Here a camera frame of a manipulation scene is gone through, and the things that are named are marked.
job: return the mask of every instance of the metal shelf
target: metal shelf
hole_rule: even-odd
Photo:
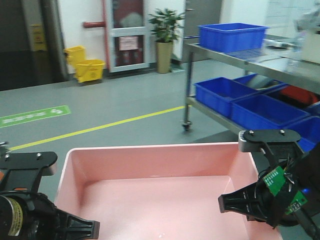
[[[238,133],[244,129],[242,126],[237,125],[230,119],[226,118],[225,116],[222,116],[220,113],[212,110],[211,108],[203,105],[202,103],[198,102],[193,96],[190,96],[186,99],[186,103],[188,105],[191,105],[198,109],[203,114],[207,115],[209,118],[212,118],[217,123],[223,125],[227,129],[229,129],[231,132],[238,135]]]
[[[288,55],[290,50],[263,49],[260,56],[252,56],[240,59],[222,52],[212,51],[199,46],[197,43],[186,44],[189,52],[200,54],[209,59],[226,63],[248,72],[257,73],[272,79],[276,79],[311,92],[320,94],[320,65],[316,63],[300,61],[294,73],[286,72]]]
[[[300,61],[293,73],[288,72],[286,70],[288,62],[290,61],[288,58],[288,55],[291,53],[290,50],[265,48],[258,52],[255,52],[257,50],[252,50],[252,52],[249,50],[234,52],[227,55],[222,52],[203,48],[199,46],[198,43],[186,44],[185,46],[189,52],[185,88],[184,120],[182,124],[185,130],[188,130],[191,125],[191,122],[189,121],[189,105],[195,107],[208,117],[225,126],[233,133],[238,134],[239,131],[244,130],[243,127],[199,103],[193,96],[191,96],[194,54],[200,54],[209,59],[244,69],[245,73],[257,73],[320,94],[320,65]]]

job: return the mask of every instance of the yellow floor line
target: yellow floor line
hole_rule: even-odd
[[[75,136],[75,135],[85,134],[85,133],[89,133],[89,132],[92,132],[92,131],[95,131],[95,130],[105,129],[105,128],[117,126],[117,125],[120,125],[120,124],[133,122],[133,121],[136,121],[136,120],[146,119],[146,118],[149,118],[149,117],[153,117],[153,116],[157,116],[157,115],[166,114],[166,113],[170,113],[170,112],[173,112],[173,111],[181,110],[181,109],[184,109],[184,108],[185,108],[185,106],[177,106],[177,107],[169,108],[169,109],[162,110],[162,111],[157,111],[157,112],[153,112],[153,113],[149,113],[149,114],[145,114],[145,115],[141,115],[141,116],[128,118],[128,119],[125,119],[125,120],[115,121],[115,122],[108,123],[108,124],[101,125],[101,126],[87,128],[87,129],[83,129],[83,130],[80,130],[80,131],[74,131],[74,132],[70,132],[70,133],[67,133],[67,134],[54,136],[54,137],[50,137],[50,138],[47,138],[47,139],[43,139],[43,140],[39,140],[39,141],[34,141],[34,142],[30,142],[30,143],[14,146],[14,147],[11,147],[10,150],[14,151],[14,150],[19,150],[19,149],[24,149],[24,148],[28,148],[28,147],[31,147],[31,146],[35,146],[35,145],[45,144],[45,143],[49,143],[49,142],[52,142],[52,141],[55,141],[55,140],[64,139],[64,138],[72,137],[72,136]]]

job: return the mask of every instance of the potted plant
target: potted plant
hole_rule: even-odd
[[[157,72],[166,74],[170,71],[173,41],[179,38],[178,29],[183,26],[179,20],[185,19],[184,12],[177,14],[176,10],[156,9],[155,14],[149,14],[152,18],[149,23],[153,24],[152,34],[156,37]]]

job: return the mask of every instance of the plant pot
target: plant pot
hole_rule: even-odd
[[[156,42],[157,72],[166,74],[170,71],[173,42]]]

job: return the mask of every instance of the caster wheel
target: caster wheel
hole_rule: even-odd
[[[192,125],[191,121],[187,121],[182,123],[182,127],[184,128],[185,131],[188,131],[190,129],[190,126]]]

